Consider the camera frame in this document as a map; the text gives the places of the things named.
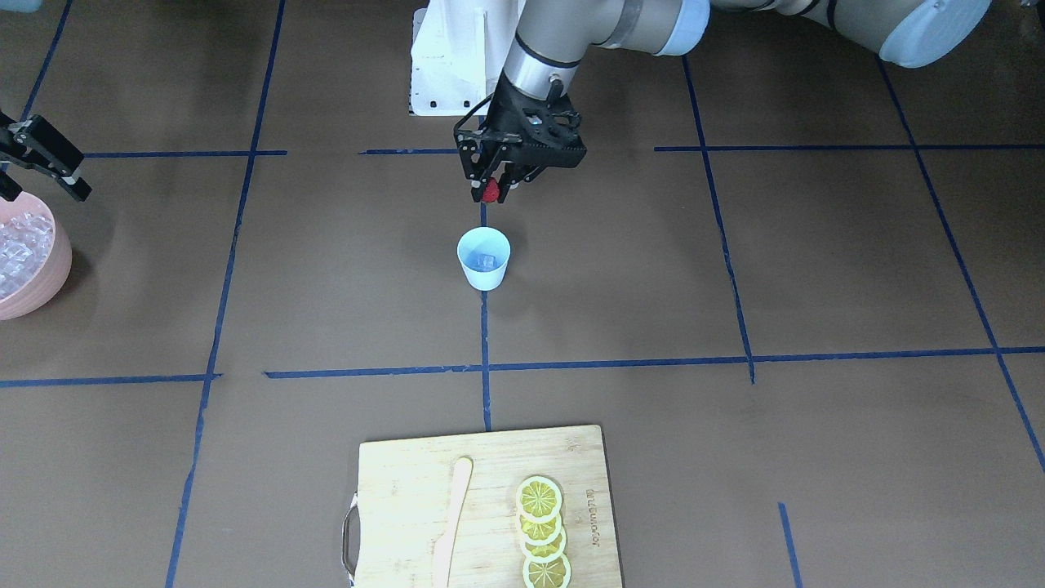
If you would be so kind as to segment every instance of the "floor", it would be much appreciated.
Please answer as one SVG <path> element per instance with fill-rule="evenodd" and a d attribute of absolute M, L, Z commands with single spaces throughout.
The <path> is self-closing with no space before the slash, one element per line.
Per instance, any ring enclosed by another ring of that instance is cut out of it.
<path fill-rule="evenodd" d="M 585 161 L 485 209 L 407 116 L 420 0 L 0 15 L 0 104 L 95 190 L 13 170 L 75 256 L 0 326 L 0 584 L 347 586 L 361 443 L 595 423 L 627 585 L 1042 586 L 1016 4 L 919 70 L 772 14 L 593 49 Z M 452 253 L 484 220 L 488 296 Z"/>

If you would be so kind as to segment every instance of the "pink bowl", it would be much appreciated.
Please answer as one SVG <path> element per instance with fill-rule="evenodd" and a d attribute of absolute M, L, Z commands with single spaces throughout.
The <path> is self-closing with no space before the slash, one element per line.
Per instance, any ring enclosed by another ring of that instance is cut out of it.
<path fill-rule="evenodd" d="M 44 264 L 37 269 L 36 275 L 20 289 L 16 289 L 10 297 L 0 300 L 0 321 L 31 313 L 53 299 L 69 277 L 69 266 L 72 264 L 69 235 L 43 201 L 26 191 L 15 198 L 15 202 L 0 199 L 0 222 L 6 224 L 23 212 L 32 212 L 50 218 L 54 222 L 54 240 L 51 250 L 47 252 Z"/>

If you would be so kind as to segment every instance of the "white cup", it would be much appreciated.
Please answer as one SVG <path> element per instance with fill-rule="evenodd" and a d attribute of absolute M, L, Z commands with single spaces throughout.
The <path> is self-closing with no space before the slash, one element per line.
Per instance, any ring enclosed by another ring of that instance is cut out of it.
<path fill-rule="evenodd" d="M 501 285 L 511 254 L 508 237 L 490 227 L 473 228 L 458 241 L 458 260 L 464 276 L 472 287 L 484 291 Z"/>

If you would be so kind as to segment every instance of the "blue tape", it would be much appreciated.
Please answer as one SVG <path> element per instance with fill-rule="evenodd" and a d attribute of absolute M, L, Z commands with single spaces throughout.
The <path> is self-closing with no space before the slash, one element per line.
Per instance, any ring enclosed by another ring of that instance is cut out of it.
<path fill-rule="evenodd" d="M 32 91 L 29 92 L 29 99 L 25 101 L 25 108 L 22 109 L 22 120 L 29 117 L 29 113 L 32 111 L 32 103 L 37 101 L 37 94 L 40 93 L 40 87 L 44 83 L 44 76 L 47 75 L 47 70 L 51 67 L 51 60 L 54 57 L 54 51 L 57 50 L 59 41 L 62 40 L 62 33 L 65 31 L 65 23 L 69 20 L 70 9 L 72 9 L 72 0 L 67 0 L 65 8 L 62 10 L 62 17 L 59 19 L 59 26 L 54 29 L 54 37 L 51 39 L 51 46 L 47 49 L 47 56 L 44 57 L 44 64 L 40 67 L 40 73 L 37 75 L 37 81 L 32 85 Z"/>
<path fill-rule="evenodd" d="M 229 289 L 232 285 L 232 273 L 236 262 L 236 243 L 239 240 L 239 229 L 243 221 L 243 209 L 247 206 L 247 195 L 250 192 L 251 177 L 254 172 L 254 159 L 258 150 L 258 141 L 261 136 L 261 123 L 264 120 L 265 101 L 269 96 L 269 86 L 272 83 L 272 72 L 276 64 L 276 50 L 279 46 L 279 32 L 283 24 L 283 9 L 286 0 L 279 1 L 279 9 L 276 13 L 276 25 L 272 34 L 272 44 L 269 48 L 269 64 L 265 68 L 264 83 L 261 85 L 261 97 L 258 100 L 257 116 L 254 119 L 254 135 L 251 138 L 250 155 L 247 158 L 247 170 L 243 173 L 243 187 L 239 192 L 239 206 L 236 210 L 236 224 L 232 230 L 232 242 L 229 245 L 229 260 L 225 266 L 225 281 L 222 284 L 222 300 L 217 307 L 217 319 L 214 322 L 214 342 L 211 345 L 210 356 L 207 360 L 208 378 L 204 381 L 203 392 L 200 395 L 200 410 L 196 415 L 195 440 L 192 447 L 192 465 L 189 468 L 188 476 L 185 478 L 185 486 L 182 490 L 182 503 L 178 511 L 178 525 L 175 528 L 175 540 L 170 548 L 170 561 L 167 564 L 166 588 L 173 588 L 175 577 L 178 573 L 178 560 L 181 557 L 182 539 L 185 536 L 185 521 L 188 518 L 189 501 L 192 498 L 192 483 L 195 479 L 195 469 L 200 462 L 200 447 L 203 443 L 204 414 L 207 410 L 207 403 L 210 400 L 210 389 L 217 363 L 217 350 L 222 343 L 222 328 L 225 324 L 225 311 L 229 303 Z"/>
<path fill-rule="evenodd" d="M 1045 354 L 1045 347 L 1003 348 L 1003 354 Z M 990 356 L 995 351 L 990 348 L 952 350 L 904 350 L 898 352 L 847 352 L 833 354 L 790 354 L 752 356 L 756 363 L 800 363 L 808 361 L 851 361 L 875 359 L 905 359 L 926 357 Z M 672 366 L 722 366 L 747 363 L 745 356 L 664 358 L 664 359 L 618 359 L 593 361 L 542 361 L 520 363 L 490 363 L 490 372 L 530 372 L 540 370 L 599 370 L 614 368 L 659 368 Z M 352 378 L 365 376 L 410 376 L 417 374 L 463 374 L 482 372 L 483 366 L 428 366 L 418 368 L 375 368 L 362 370 L 316 370 L 299 372 L 265 372 L 272 379 L 301 378 Z"/>
<path fill-rule="evenodd" d="M 1032 348 L 999 348 L 998 351 L 1004 355 L 1045 354 L 1045 346 L 1037 346 Z"/>
<path fill-rule="evenodd" d="M 116 376 L 102 378 L 49 378 L 40 380 L 0 380 L 0 389 L 44 389 L 50 386 L 103 386 L 120 384 L 157 384 L 161 382 L 203 382 L 206 374 L 177 376 Z"/>
<path fill-rule="evenodd" d="M 483 306 L 480 313 L 480 336 L 483 346 L 483 425 L 486 431 L 493 430 L 492 417 L 490 414 L 490 329 L 489 316 L 487 314 L 488 292 L 482 292 Z"/>
<path fill-rule="evenodd" d="M 480 226 L 486 226 L 486 203 L 479 203 L 479 224 Z M 493 430 L 492 415 L 490 413 L 490 323 L 489 315 L 487 313 L 487 301 L 489 299 L 489 293 L 483 291 L 481 293 L 483 305 L 479 314 L 479 325 L 480 325 L 480 346 L 482 349 L 482 361 L 483 361 L 483 426 L 486 427 L 486 432 Z"/>
<path fill-rule="evenodd" d="M 918 160 L 919 169 L 922 171 L 922 179 L 925 180 L 925 186 L 929 189 L 929 195 L 932 197 L 932 204 L 936 209 L 936 215 L 939 216 L 939 222 L 944 227 L 944 232 L 947 234 L 947 241 L 951 245 L 951 252 L 954 253 L 954 259 L 958 262 L 958 267 L 961 269 L 961 277 L 966 280 L 966 286 L 969 288 L 970 297 L 972 297 L 973 304 L 976 307 L 976 314 L 979 315 L 980 323 L 983 325 L 983 331 L 986 333 L 986 338 L 991 343 L 991 349 L 998 361 L 998 368 L 1001 369 L 1001 374 L 1005 378 L 1005 384 L 1008 386 L 1009 395 L 1013 397 L 1013 402 L 1016 404 L 1016 410 L 1020 415 L 1020 420 L 1023 422 L 1023 428 L 1026 430 L 1027 438 L 1030 441 L 1030 447 L 1034 448 L 1035 454 L 1038 456 L 1038 464 L 1041 467 L 1042 472 L 1045 472 L 1045 454 L 1042 453 L 1041 445 L 1038 443 L 1038 436 L 1035 433 L 1030 420 L 1027 418 L 1027 413 L 1023 408 L 1023 401 L 1020 400 L 1020 394 L 1016 390 L 1016 384 L 1013 382 L 1013 379 L 1008 374 L 1008 367 L 1005 364 L 1005 357 L 1001 352 L 1001 348 L 998 347 L 998 340 L 994 335 L 994 330 L 991 328 L 991 322 L 988 321 L 986 312 L 983 310 L 983 305 L 980 303 L 979 293 L 976 291 L 976 285 L 973 284 L 972 274 L 970 274 L 969 267 L 966 265 L 966 260 L 961 256 L 961 250 L 958 249 L 957 238 L 955 238 L 954 232 L 951 230 L 951 224 L 947 220 L 947 214 L 944 213 L 944 206 L 939 201 L 939 195 L 936 193 L 936 188 L 932 184 L 932 178 L 929 175 L 929 169 L 926 167 L 925 160 L 922 158 L 922 151 L 919 148 L 918 142 L 914 140 L 914 133 L 911 131 L 910 124 L 907 122 L 907 115 L 904 114 L 904 108 L 900 103 L 900 97 L 897 95 L 896 88 L 892 86 L 892 80 L 889 79 L 889 74 L 885 69 L 885 64 L 882 62 L 881 57 L 876 57 L 876 61 L 878 62 L 878 70 L 882 74 L 882 79 L 885 80 L 885 86 L 889 91 L 889 97 L 892 98 L 892 104 L 897 108 L 897 114 L 900 116 L 900 123 L 903 124 L 904 132 L 907 133 L 907 139 L 914 148 L 914 157 Z"/>
<path fill-rule="evenodd" d="M 454 155 L 456 148 L 368 148 L 359 155 Z"/>
<path fill-rule="evenodd" d="M 911 145 L 709 145 L 710 151 L 745 151 L 745 150 L 911 150 Z M 1037 150 L 1045 149 L 1045 143 L 998 143 L 998 144 L 935 144 L 918 145 L 922 150 Z M 701 150 L 700 145 L 658 145 L 655 152 L 677 152 Z"/>
<path fill-rule="evenodd" d="M 733 302 L 737 307 L 737 325 L 740 327 L 740 339 L 744 345 L 744 356 L 747 357 L 747 372 L 754 384 L 754 361 L 751 359 L 751 343 L 747 337 L 747 324 L 744 321 L 744 308 L 740 304 L 740 288 L 737 286 L 737 275 L 733 271 L 729 258 L 729 240 L 725 235 L 725 222 L 722 220 L 722 210 L 719 207 L 718 190 L 715 189 L 715 173 L 712 171 L 712 160 L 707 154 L 707 141 L 704 138 L 704 125 L 700 121 L 700 109 L 697 105 L 697 92 L 693 89 L 693 76 L 690 73 L 690 60 L 682 55 L 682 71 L 686 72 L 686 86 L 690 91 L 690 105 L 693 107 L 693 121 L 697 125 L 697 137 L 700 139 L 700 152 L 704 160 L 704 172 L 707 175 L 707 187 L 712 194 L 712 206 L 715 208 L 715 221 L 719 227 L 719 238 L 722 241 L 722 257 L 729 274 L 729 284 L 733 286 Z"/>
<path fill-rule="evenodd" d="M 492 363 L 490 372 L 527 372 L 533 370 L 597 370 L 605 368 L 658 368 L 666 366 L 719 366 L 747 363 L 743 356 L 669 358 L 669 359 L 618 359 L 601 361 L 539 361 L 530 363 Z"/>
<path fill-rule="evenodd" d="M 798 554 L 794 550 L 794 538 L 791 536 L 791 520 L 787 516 L 787 505 L 777 502 L 776 507 L 781 512 L 781 525 L 784 527 L 788 560 L 791 561 L 791 577 L 794 578 L 794 588 L 802 588 L 802 570 L 798 568 Z"/>
<path fill-rule="evenodd" d="M 368 368 L 359 370 L 312 370 L 299 372 L 265 372 L 273 380 L 303 378 L 356 378 L 362 376 L 416 376 L 419 374 L 465 374 L 482 372 L 482 366 L 423 366 L 418 368 Z"/>
<path fill-rule="evenodd" d="M 910 350 L 901 352 L 851 352 L 841 354 L 793 354 L 754 356 L 759 363 L 790 363 L 804 361 L 846 361 L 856 359 L 903 359 L 919 357 L 991 356 L 990 348 L 969 350 Z"/>
<path fill-rule="evenodd" d="M 152 157 L 250 157 L 286 155 L 285 149 L 263 150 L 115 150 L 85 152 L 88 159 L 136 159 Z"/>
<path fill-rule="evenodd" d="M 1005 385 L 1008 386 L 1008 394 L 1013 397 L 1013 403 L 1016 405 L 1016 411 L 1020 415 L 1020 421 L 1023 422 L 1023 428 L 1027 431 L 1027 438 L 1030 440 L 1030 447 L 1035 450 L 1035 455 L 1038 456 L 1038 465 L 1042 469 L 1042 473 L 1045 473 L 1045 453 L 1042 452 L 1042 446 L 1038 442 L 1038 436 L 1035 433 L 1035 428 L 1030 424 L 1030 418 L 1027 417 L 1027 410 L 1023 407 L 1023 401 L 1020 400 L 1020 393 L 1016 390 L 1016 383 L 1013 382 L 1013 377 L 1008 374 L 1008 367 L 1005 366 L 1005 360 L 1001 354 L 998 354 L 998 368 L 1001 369 L 1002 376 L 1005 377 Z"/>
<path fill-rule="evenodd" d="M 1045 143 L 998 143 L 972 145 L 918 145 L 922 150 L 1037 150 L 1045 148 Z"/>

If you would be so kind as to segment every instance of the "cutting board handle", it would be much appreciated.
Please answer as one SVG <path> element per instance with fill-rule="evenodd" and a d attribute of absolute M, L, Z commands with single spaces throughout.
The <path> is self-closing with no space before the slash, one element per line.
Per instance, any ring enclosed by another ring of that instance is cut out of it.
<path fill-rule="evenodd" d="M 348 541 L 348 527 L 349 520 L 352 518 L 352 513 L 355 513 L 356 519 L 358 519 L 359 514 L 359 493 L 352 495 L 352 502 L 348 505 L 348 512 L 345 513 L 345 523 L 341 527 L 341 540 L 342 540 L 342 551 L 341 551 L 341 563 L 345 566 L 345 571 L 348 572 L 348 584 L 349 586 L 355 586 L 355 564 L 351 563 L 351 557 L 348 555 L 350 549 Z"/>

